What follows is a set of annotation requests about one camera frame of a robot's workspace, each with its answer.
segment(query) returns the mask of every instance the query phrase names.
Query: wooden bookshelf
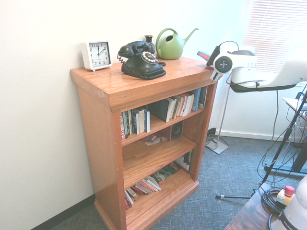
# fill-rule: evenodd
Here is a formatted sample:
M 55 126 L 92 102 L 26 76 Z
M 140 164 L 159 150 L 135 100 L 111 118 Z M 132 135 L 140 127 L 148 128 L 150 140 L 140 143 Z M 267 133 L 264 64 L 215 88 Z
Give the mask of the wooden bookshelf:
M 95 192 L 95 207 L 110 230 L 145 230 L 199 187 L 198 173 L 217 83 L 205 62 L 181 57 L 166 60 L 167 74 L 140 80 L 121 72 L 121 64 L 92 72 L 72 69 Z M 180 93 L 208 86 L 204 109 L 163 122 L 151 115 L 151 132 L 121 140 L 120 113 Z M 184 121 L 182 136 L 147 146 L 143 137 L 170 136 L 173 124 Z M 124 190 L 193 150 L 189 173 L 179 170 L 162 182 L 162 190 L 140 195 L 125 210 Z

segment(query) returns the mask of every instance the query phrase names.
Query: book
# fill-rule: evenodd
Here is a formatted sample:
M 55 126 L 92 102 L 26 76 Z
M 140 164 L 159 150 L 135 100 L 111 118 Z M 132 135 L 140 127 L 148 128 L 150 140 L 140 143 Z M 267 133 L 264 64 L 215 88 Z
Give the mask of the book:
M 123 113 L 120 113 L 120 132 L 121 132 L 121 139 L 126 139 L 125 136 L 125 128 L 124 128 L 124 119 L 123 119 Z
M 147 182 L 143 179 L 140 182 L 140 185 L 144 186 L 145 188 L 149 189 L 152 192 L 156 192 L 156 188 L 152 188 L 149 184 L 147 184 Z
M 180 116 L 180 113 L 181 113 L 181 108 L 183 106 L 183 102 L 184 102 L 184 98 L 179 96 L 179 95 L 176 95 L 174 96 L 174 98 L 176 98 L 176 100 L 179 102 L 179 108 L 177 109 L 177 114 L 176 116 Z
M 128 201 L 127 201 L 126 197 L 125 197 L 125 206 L 126 206 L 126 210 L 129 210 L 129 209 L 130 209 L 130 206 L 129 206 L 129 204 L 128 204 Z
M 182 113 L 183 113 L 183 111 L 184 111 L 184 109 L 185 109 L 185 107 L 186 107 L 186 105 L 187 105 L 187 99 L 188 99 L 188 97 L 186 97 L 185 95 L 183 95 L 183 94 L 179 94 L 179 96 L 180 97 L 182 97 L 182 106 L 181 106 L 181 108 L 180 108 L 180 112 L 179 112 L 179 116 L 182 116 Z
M 175 105 L 175 109 L 174 109 L 174 112 L 173 112 L 173 115 L 172 115 L 172 118 L 175 119 L 177 117 L 177 113 L 178 113 L 178 110 L 179 110 L 179 106 L 180 106 L 180 102 L 177 101 L 176 99 L 176 105 Z
M 169 101 L 167 115 L 166 115 L 166 122 L 169 122 L 169 119 L 172 118 L 172 114 L 174 112 L 174 108 L 176 105 L 176 99 L 166 98 Z
M 133 200 L 131 199 L 129 193 L 125 190 L 125 196 L 127 196 L 127 199 L 128 199 L 128 204 L 129 202 L 131 203 L 131 206 L 134 204 Z
M 129 119 L 129 130 L 130 134 L 134 133 L 133 132 L 133 127 L 132 127 L 132 110 L 128 110 L 128 119 Z
M 153 177 L 147 176 L 146 181 L 148 183 L 150 183 L 152 186 L 154 186 L 156 189 L 158 189 L 159 191 L 161 190 L 159 184 L 157 183 L 157 181 Z
M 194 95 L 194 101 L 193 101 L 193 106 L 192 106 L 192 111 L 196 112 L 198 109 L 198 104 L 200 101 L 200 95 L 201 95 L 201 88 L 189 91 L 188 93 Z
M 169 101 L 166 99 L 163 99 L 161 101 L 157 101 L 157 102 L 149 104 L 148 111 L 152 115 L 166 122 L 168 105 L 169 105 Z
M 132 186 L 131 188 L 134 189 L 135 191 L 139 192 L 139 193 L 145 193 L 145 192 L 143 192 L 141 189 L 135 187 L 135 185 Z
M 125 137 L 128 138 L 128 136 L 130 135 L 128 111 L 123 112 L 123 118 L 124 118 Z
M 131 188 L 127 188 L 126 190 L 134 198 L 138 198 L 139 197 Z
M 139 112 L 136 109 L 133 109 L 133 129 L 135 134 L 140 134 L 140 124 L 139 124 Z
M 160 184 L 166 178 L 170 177 L 175 172 L 177 172 L 180 168 L 181 166 L 176 161 L 173 161 L 172 163 L 156 171 L 154 174 L 150 176 L 154 178 L 158 182 L 158 184 Z
M 187 102 L 185 104 L 184 110 L 182 112 L 182 116 L 186 116 L 189 113 L 189 109 L 190 109 L 190 105 L 191 105 L 191 101 L 192 101 L 192 95 L 188 94 L 188 93 L 183 93 L 182 95 L 184 95 L 187 99 Z
M 206 97 L 207 97 L 207 86 L 204 86 L 201 88 L 201 94 L 198 103 L 199 108 L 203 109 L 205 107 Z
M 136 108 L 139 113 L 139 129 L 140 133 L 145 132 L 145 112 L 143 108 Z
M 145 132 L 149 133 L 150 132 L 150 112 L 147 109 L 144 109 L 145 113 Z
M 125 199 L 126 199 L 126 201 L 127 201 L 127 203 L 128 203 L 128 205 L 129 205 L 129 207 L 132 207 L 132 203 L 130 202 L 130 200 L 129 200 L 129 198 L 131 199 L 131 197 L 129 197 L 129 195 L 127 195 L 127 192 L 126 192 L 126 190 L 125 190 Z
M 152 193 L 152 191 L 151 191 L 150 189 L 148 189 L 148 188 L 142 186 L 142 185 L 140 184 L 140 182 L 137 182 L 137 183 L 135 184 L 135 186 L 136 186 L 138 189 L 140 189 L 140 190 L 142 190 L 143 192 L 145 192 L 146 194 Z
M 192 100 L 191 100 L 191 103 L 190 103 L 190 108 L 189 108 L 188 114 L 192 111 L 193 103 L 194 103 L 194 94 L 192 94 Z
M 183 169 L 186 173 L 189 172 L 191 154 L 192 151 L 187 152 L 186 154 L 175 160 L 181 166 L 181 169 Z

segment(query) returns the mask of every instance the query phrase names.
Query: speaker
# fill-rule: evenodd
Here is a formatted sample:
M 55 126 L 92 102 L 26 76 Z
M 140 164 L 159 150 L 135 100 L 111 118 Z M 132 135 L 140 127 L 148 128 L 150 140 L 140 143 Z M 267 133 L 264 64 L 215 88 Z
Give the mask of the speaker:
M 172 140 L 181 137 L 183 121 L 172 126 Z

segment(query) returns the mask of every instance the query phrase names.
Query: white alarm clock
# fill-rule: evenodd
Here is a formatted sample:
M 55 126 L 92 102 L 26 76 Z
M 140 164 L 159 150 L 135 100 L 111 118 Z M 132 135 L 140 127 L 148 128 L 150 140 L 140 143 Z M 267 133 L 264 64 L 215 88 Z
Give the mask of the white alarm clock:
M 95 71 L 112 66 L 109 41 L 90 41 L 81 43 L 84 67 Z

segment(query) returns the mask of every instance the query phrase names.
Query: clock hand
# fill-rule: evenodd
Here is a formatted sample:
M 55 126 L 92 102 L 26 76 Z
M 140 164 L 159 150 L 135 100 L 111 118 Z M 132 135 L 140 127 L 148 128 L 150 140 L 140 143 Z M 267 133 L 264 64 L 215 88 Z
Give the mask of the clock hand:
M 104 48 L 99 54 L 101 54 L 106 48 Z

